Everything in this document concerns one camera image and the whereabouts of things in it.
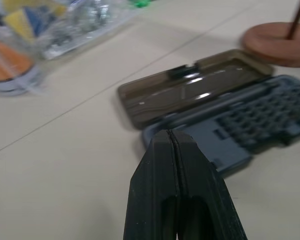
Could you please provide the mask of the clear plastic bag of items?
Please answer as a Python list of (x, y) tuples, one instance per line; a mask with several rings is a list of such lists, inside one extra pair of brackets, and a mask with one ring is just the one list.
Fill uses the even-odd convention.
[(1, 0), (3, 22), (28, 50), (58, 58), (124, 25), (132, 0)]

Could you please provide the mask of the open grey tool case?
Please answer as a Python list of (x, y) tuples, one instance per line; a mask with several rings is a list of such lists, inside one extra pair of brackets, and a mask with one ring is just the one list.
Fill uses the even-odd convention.
[(227, 177), (253, 157), (300, 139), (300, 80), (240, 49), (118, 87), (118, 98), (148, 146), (161, 130), (190, 135)]

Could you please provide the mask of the round wooden stand base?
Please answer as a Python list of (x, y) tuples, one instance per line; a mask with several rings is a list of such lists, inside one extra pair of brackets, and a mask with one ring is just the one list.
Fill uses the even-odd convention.
[(269, 22), (249, 28), (242, 47), (278, 66), (300, 68), (300, 4), (292, 22)]

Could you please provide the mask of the clear container with orange lid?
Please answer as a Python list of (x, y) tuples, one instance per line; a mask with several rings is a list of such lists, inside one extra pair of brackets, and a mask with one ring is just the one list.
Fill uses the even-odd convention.
[(39, 93), (43, 74), (29, 56), (0, 41), (0, 93)]

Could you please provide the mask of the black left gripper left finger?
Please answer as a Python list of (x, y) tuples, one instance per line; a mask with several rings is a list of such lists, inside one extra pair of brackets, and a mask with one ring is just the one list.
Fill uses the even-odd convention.
[(176, 240), (179, 184), (172, 140), (158, 132), (131, 177), (123, 240)]

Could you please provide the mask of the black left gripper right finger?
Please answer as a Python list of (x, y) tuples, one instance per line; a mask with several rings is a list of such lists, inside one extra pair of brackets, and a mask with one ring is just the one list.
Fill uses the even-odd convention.
[(248, 240), (224, 179), (188, 134), (172, 130), (180, 187), (178, 240)]

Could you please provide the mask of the small green object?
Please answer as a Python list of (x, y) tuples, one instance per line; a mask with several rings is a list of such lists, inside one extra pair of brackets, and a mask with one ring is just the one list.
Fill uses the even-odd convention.
[(152, 0), (129, 0), (129, 1), (136, 8), (145, 8), (152, 2)]

